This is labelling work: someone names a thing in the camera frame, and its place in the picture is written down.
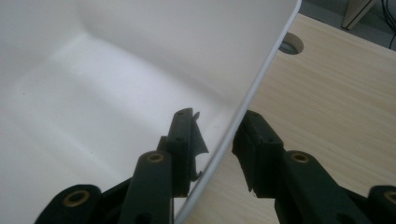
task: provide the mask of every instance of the cable hole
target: cable hole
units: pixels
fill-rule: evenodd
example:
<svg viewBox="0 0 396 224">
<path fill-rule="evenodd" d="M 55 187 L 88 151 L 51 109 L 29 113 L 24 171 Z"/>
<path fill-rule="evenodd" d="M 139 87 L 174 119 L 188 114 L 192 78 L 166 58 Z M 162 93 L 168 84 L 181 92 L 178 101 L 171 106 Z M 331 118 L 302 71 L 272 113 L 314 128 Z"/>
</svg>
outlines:
<svg viewBox="0 0 396 224">
<path fill-rule="evenodd" d="M 297 35 L 286 33 L 279 50 L 290 55 L 296 55 L 303 52 L 304 43 Z"/>
</svg>

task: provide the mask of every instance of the wooden desk surface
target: wooden desk surface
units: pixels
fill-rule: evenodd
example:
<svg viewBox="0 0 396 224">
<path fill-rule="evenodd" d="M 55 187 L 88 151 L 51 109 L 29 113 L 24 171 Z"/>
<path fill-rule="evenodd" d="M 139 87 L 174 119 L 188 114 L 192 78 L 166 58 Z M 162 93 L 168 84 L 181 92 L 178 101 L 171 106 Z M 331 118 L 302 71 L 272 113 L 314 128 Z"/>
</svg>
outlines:
<svg viewBox="0 0 396 224">
<path fill-rule="evenodd" d="M 305 151 L 342 187 L 364 196 L 396 186 L 396 53 L 298 15 L 298 55 L 276 55 L 250 109 L 285 143 Z M 257 199 L 231 148 L 186 223 L 278 223 Z"/>
</svg>

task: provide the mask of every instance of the wooden table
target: wooden table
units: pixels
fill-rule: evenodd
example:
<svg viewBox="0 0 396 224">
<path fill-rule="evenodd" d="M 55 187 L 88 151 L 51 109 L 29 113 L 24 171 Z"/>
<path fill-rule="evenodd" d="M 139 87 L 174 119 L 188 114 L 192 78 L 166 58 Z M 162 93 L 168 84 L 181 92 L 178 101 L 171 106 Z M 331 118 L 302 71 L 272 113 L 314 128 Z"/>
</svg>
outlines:
<svg viewBox="0 0 396 224">
<path fill-rule="evenodd" d="M 302 15 L 290 32 L 304 51 L 276 55 L 250 109 L 340 186 L 364 196 L 396 186 L 396 53 Z M 274 200 L 248 192 L 230 147 L 186 223 L 278 220 Z"/>
</svg>

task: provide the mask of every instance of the screw hole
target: screw hole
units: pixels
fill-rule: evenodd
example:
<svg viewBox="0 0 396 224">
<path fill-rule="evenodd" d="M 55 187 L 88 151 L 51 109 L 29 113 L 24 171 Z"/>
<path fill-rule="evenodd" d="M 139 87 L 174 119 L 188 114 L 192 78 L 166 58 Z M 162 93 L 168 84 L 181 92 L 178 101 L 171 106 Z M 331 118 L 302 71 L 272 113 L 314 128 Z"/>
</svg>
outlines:
<svg viewBox="0 0 396 224">
<path fill-rule="evenodd" d="M 152 223 L 152 214 L 150 213 L 140 213 L 134 219 L 136 224 L 150 224 Z"/>
<path fill-rule="evenodd" d="M 149 162 L 163 161 L 163 155 L 160 154 L 160 153 L 151 154 L 151 155 L 148 156 L 148 161 Z"/>
<path fill-rule="evenodd" d="M 391 203 L 396 204 L 396 191 L 388 190 L 384 193 L 385 198 L 388 199 Z"/>
<path fill-rule="evenodd" d="M 309 162 L 309 158 L 302 153 L 294 153 L 291 155 L 291 158 L 300 163 Z"/>
<path fill-rule="evenodd" d="M 341 224 L 355 224 L 355 220 L 347 214 L 338 213 L 336 219 Z"/>
<path fill-rule="evenodd" d="M 67 194 L 67 196 L 64 197 L 64 206 L 76 207 L 82 203 L 85 203 L 89 198 L 90 198 L 90 193 L 87 190 L 85 189 L 76 190 L 74 192 Z"/>
</svg>

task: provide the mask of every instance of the white plastic container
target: white plastic container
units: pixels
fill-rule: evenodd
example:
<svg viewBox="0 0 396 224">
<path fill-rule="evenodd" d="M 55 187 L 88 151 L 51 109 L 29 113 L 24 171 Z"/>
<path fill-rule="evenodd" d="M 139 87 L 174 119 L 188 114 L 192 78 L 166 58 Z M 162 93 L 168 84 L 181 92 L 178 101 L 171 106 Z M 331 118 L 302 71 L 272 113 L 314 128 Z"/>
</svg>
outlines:
<svg viewBox="0 0 396 224">
<path fill-rule="evenodd" d="M 134 173 L 192 107 L 209 154 L 176 222 L 233 139 L 300 0 L 2 1 L 0 223 L 33 223 L 58 192 Z"/>
</svg>

